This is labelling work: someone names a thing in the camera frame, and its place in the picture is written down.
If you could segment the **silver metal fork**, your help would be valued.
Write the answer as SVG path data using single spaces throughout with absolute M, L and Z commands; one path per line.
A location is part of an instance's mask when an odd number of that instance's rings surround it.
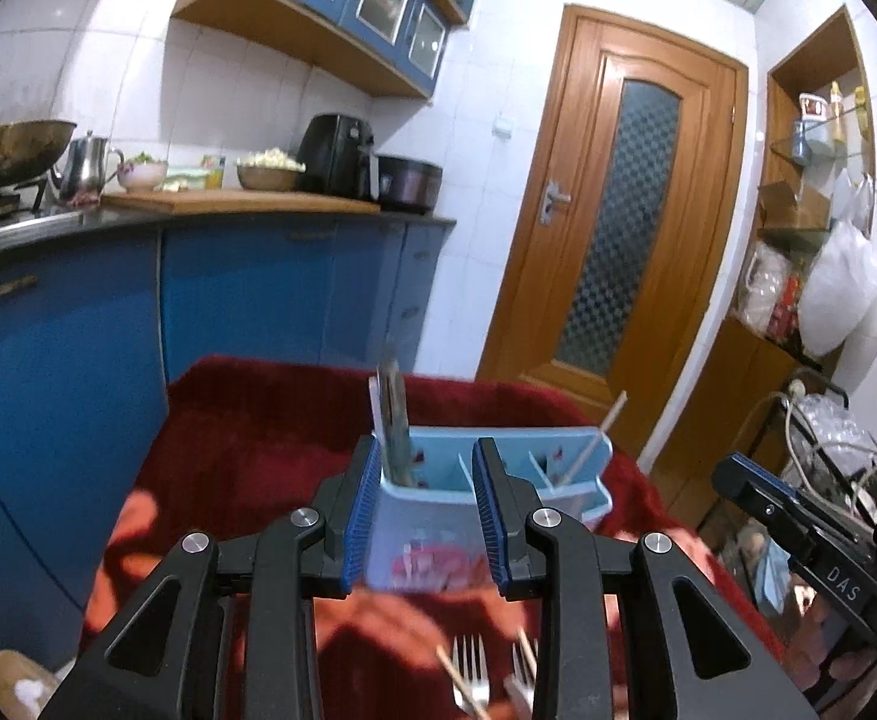
M 482 706 L 489 706 L 490 681 L 487 670 L 486 647 L 479 634 L 466 634 L 455 637 L 451 644 L 451 661 L 463 675 L 464 681 L 469 684 L 469 689 L 477 702 Z M 456 705 L 471 717 L 471 711 L 464 704 L 463 697 L 458 689 L 453 688 L 453 699 Z
M 518 640 L 511 644 L 510 655 L 511 673 L 503 681 L 505 691 L 507 691 L 508 699 L 511 700 L 516 717 L 520 720 L 531 720 L 536 684 L 534 684 L 531 670 L 526 663 L 523 647 Z

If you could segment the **red floral blanket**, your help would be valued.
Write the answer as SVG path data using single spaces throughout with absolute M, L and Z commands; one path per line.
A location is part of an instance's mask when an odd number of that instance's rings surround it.
M 251 535 L 313 499 L 344 472 L 372 432 L 368 372 L 212 356 L 170 388 L 170 415 L 143 461 L 103 551 L 83 620 L 79 655 L 187 532 L 218 541 Z M 521 383 L 409 377 L 415 426 L 565 427 L 591 419 L 570 398 Z M 603 481 L 614 509 L 598 533 L 635 541 L 666 532 L 710 578 L 775 660 L 785 647 L 712 551 L 663 507 L 633 458 L 614 450 Z M 518 718 L 505 697 L 511 644 L 539 624 L 534 601 L 507 603 L 486 583 L 443 595 L 358 589 L 315 601 L 324 718 L 464 718 L 435 649 L 453 637 L 484 640 L 492 718 Z

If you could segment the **light blue utensil box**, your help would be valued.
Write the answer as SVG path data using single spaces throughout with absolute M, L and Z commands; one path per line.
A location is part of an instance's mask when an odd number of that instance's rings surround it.
M 490 582 L 508 598 L 601 595 L 589 528 L 609 514 L 601 475 L 609 437 L 555 486 L 596 427 L 414 427 L 415 486 L 383 466 L 376 376 L 373 434 L 347 525 L 349 582 L 393 593 L 458 592 Z

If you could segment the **white plastic bag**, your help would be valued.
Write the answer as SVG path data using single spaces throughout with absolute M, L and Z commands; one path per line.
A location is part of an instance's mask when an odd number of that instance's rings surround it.
M 837 221 L 811 265 L 798 302 L 804 353 L 824 358 L 836 351 L 876 300 L 876 250 L 850 221 Z

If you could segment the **blue base cabinets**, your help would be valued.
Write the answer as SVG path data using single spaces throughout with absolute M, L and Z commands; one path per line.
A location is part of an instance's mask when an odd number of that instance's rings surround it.
M 450 223 L 401 213 L 0 226 L 0 650 L 56 668 L 168 411 L 212 355 L 411 364 Z

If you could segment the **wooden door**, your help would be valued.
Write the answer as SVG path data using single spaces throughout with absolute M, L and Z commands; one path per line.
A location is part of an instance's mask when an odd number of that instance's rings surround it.
M 738 60 L 565 7 L 479 379 L 557 390 L 640 455 L 712 298 L 746 107 Z

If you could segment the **bowl of food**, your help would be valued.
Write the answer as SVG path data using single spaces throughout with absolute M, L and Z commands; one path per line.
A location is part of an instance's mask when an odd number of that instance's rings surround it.
M 241 187 L 256 192 L 289 192 L 305 176 L 306 164 L 280 148 L 249 153 L 237 161 Z

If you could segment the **small white bowl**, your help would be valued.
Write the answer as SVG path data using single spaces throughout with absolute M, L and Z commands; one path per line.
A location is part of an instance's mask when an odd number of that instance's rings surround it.
M 137 190 L 150 192 L 164 183 L 166 174 L 168 174 L 166 161 L 153 160 L 150 154 L 139 153 L 132 160 L 119 163 L 116 177 L 125 192 L 137 192 Z

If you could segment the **dark rice cooker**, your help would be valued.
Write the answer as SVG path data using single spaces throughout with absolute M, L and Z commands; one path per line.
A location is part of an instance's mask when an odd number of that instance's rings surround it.
M 378 156 L 378 203 L 388 210 L 428 215 L 440 195 L 443 169 L 402 156 Z

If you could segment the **black air fryer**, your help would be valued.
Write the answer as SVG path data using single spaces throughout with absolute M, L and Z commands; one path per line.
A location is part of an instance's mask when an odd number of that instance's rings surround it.
M 315 115 L 297 151 L 305 166 L 300 192 L 351 200 L 378 200 L 378 158 L 373 130 L 365 119 L 347 114 Z

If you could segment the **steel kettle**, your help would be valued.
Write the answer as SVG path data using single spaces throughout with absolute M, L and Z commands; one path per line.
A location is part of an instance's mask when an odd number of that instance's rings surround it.
M 75 138 L 65 153 L 64 169 L 59 171 L 56 166 L 49 169 L 57 203 L 72 208 L 98 205 L 106 184 L 118 176 L 124 160 L 120 149 L 111 148 L 106 137 L 91 130 Z

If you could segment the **steel wok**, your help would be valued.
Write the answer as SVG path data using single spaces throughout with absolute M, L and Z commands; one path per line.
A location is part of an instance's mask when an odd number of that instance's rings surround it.
M 42 176 L 61 158 L 75 127 L 69 121 L 0 125 L 0 188 Z

